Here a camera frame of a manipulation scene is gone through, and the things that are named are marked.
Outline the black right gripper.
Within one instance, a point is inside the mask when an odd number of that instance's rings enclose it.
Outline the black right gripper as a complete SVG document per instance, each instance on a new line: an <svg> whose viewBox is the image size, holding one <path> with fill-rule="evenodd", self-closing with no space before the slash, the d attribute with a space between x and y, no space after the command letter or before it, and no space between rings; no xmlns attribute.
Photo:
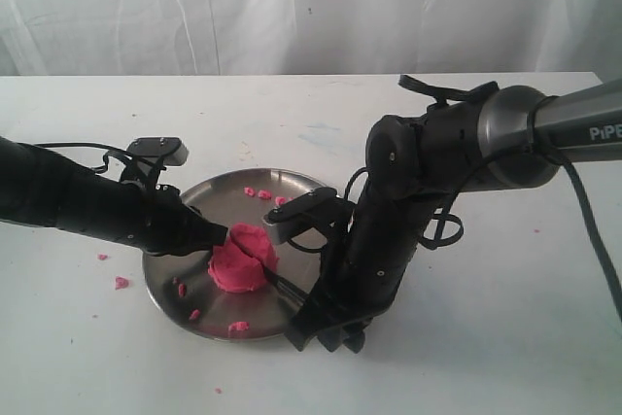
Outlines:
<svg viewBox="0 0 622 415"><path fill-rule="evenodd" d="M407 264L443 193L391 199L367 182L353 223L316 283L289 321L285 336L297 351L314 339L329 351L359 353L365 329L395 300Z"/></svg>

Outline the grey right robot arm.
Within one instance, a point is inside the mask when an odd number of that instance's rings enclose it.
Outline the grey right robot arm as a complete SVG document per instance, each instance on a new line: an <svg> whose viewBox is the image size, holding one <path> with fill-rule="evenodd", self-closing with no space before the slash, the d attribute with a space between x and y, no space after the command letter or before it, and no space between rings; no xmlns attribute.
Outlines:
<svg viewBox="0 0 622 415"><path fill-rule="evenodd" d="M457 221L451 209L461 193L537 188L559 170L570 177L611 297L620 301L620 280L575 168L621 157L619 81L562 96L494 82L460 90L407 75L398 83L432 103L420 117L387 115L373 125L358 200L335 197L332 213L311 194L291 204L326 238L319 278L285 332L296 349L318 340L330 351L359 352L416 249L455 242L443 231Z"/></svg>

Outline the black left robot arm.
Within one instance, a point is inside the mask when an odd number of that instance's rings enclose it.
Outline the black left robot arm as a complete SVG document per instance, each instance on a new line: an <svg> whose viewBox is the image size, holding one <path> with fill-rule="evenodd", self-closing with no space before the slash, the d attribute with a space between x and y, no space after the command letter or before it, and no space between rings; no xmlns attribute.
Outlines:
<svg viewBox="0 0 622 415"><path fill-rule="evenodd" d="M1 219L50 227L142 250L182 257L224 244L227 229L187 205L178 189L158 178L181 166L188 150L177 137L138 138L125 150L104 146L104 164L82 166L60 145L1 141ZM123 166L104 177L107 162Z"/></svg>

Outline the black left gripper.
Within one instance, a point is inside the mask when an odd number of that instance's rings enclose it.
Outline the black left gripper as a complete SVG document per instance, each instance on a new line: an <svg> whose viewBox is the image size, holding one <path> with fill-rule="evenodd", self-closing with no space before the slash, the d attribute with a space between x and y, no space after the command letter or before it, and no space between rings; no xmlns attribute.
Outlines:
<svg viewBox="0 0 622 415"><path fill-rule="evenodd" d="M117 184L122 201L116 242L152 256L185 256L222 246L228 228L208 221L184 204L172 189L146 193L134 184Z"/></svg>

